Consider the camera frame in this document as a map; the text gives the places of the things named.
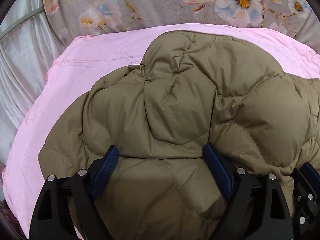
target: floral blanket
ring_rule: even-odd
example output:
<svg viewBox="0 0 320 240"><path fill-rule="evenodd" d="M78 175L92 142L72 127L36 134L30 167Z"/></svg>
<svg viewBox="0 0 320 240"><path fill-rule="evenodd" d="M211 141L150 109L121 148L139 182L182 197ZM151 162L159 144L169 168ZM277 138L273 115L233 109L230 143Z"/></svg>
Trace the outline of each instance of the floral blanket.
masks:
<svg viewBox="0 0 320 240"><path fill-rule="evenodd" d="M43 0L65 45L77 36L160 25L205 23L261 27L295 37L311 8L306 0Z"/></svg>

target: pink tablecloth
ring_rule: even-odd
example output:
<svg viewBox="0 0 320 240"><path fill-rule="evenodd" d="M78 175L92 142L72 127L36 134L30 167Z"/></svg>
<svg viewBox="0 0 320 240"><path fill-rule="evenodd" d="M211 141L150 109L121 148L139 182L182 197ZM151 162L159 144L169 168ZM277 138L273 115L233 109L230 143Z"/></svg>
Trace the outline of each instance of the pink tablecloth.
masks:
<svg viewBox="0 0 320 240"><path fill-rule="evenodd" d="M100 77L119 67L139 64L151 41L172 30L244 39L273 55L285 72L304 78L320 77L319 55L306 45L268 29L181 24L76 38L48 71L48 82L20 126L3 172L5 198L26 236L44 183L37 156L57 119Z"/></svg>

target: pink sheet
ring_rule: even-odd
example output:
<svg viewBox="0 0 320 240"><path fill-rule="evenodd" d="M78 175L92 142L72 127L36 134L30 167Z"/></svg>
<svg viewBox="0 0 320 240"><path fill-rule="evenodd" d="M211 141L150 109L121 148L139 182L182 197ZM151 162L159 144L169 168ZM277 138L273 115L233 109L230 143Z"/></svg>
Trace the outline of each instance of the pink sheet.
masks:
<svg viewBox="0 0 320 240"><path fill-rule="evenodd" d="M48 82L20 126L3 172L5 198L27 237L33 208L44 183L37 156L57 119L100 77L119 67L139 64L151 41L172 30L244 39L273 55L285 72L320 78L319 55L308 46L268 29L181 24L76 38L48 71Z"/></svg>

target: blue gripper pad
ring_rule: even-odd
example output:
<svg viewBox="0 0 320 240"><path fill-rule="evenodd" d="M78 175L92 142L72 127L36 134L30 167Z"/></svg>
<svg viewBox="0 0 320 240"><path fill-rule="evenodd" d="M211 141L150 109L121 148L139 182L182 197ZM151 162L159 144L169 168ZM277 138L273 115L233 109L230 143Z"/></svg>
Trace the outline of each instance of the blue gripper pad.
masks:
<svg viewBox="0 0 320 240"><path fill-rule="evenodd" d="M217 185L220 189L221 194L225 197L226 200L230 200L233 196L233 179L231 171L227 169L233 164L224 158L223 156L218 156L215 149L213 148L212 143L207 143L202 148L202 156L204 161L207 163ZM224 166L224 163L230 162L228 167Z"/></svg>
<svg viewBox="0 0 320 240"><path fill-rule="evenodd" d="M317 196L320 196L320 175L310 163L305 163L301 168L300 172L309 182Z"/></svg>
<svg viewBox="0 0 320 240"><path fill-rule="evenodd" d="M92 191L90 195L93 199L101 196L106 189L111 175L117 166L118 159L119 150L114 146L92 179Z"/></svg>

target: silver screw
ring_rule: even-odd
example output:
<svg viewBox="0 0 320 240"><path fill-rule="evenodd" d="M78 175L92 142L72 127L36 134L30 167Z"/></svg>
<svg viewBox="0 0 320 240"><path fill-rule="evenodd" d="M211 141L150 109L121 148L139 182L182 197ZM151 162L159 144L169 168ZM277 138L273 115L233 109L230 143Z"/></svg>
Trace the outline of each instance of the silver screw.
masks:
<svg viewBox="0 0 320 240"><path fill-rule="evenodd" d="M272 180L275 180L275 179L276 179L276 176L275 176L273 173L270 173L270 174L269 174L269 178L272 179Z"/></svg>
<svg viewBox="0 0 320 240"><path fill-rule="evenodd" d="M53 181L53 180L54 180L54 175L48 176L47 180L48 180L48 181Z"/></svg>
<svg viewBox="0 0 320 240"><path fill-rule="evenodd" d="M305 222L306 222L306 218L300 217L299 223L303 225Z"/></svg>
<svg viewBox="0 0 320 240"><path fill-rule="evenodd" d="M84 176L87 174L87 170L83 169L83 170L79 170L78 171L79 176Z"/></svg>
<svg viewBox="0 0 320 240"><path fill-rule="evenodd" d="M245 169L244 168L238 168L237 172L241 175L245 174Z"/></svg>

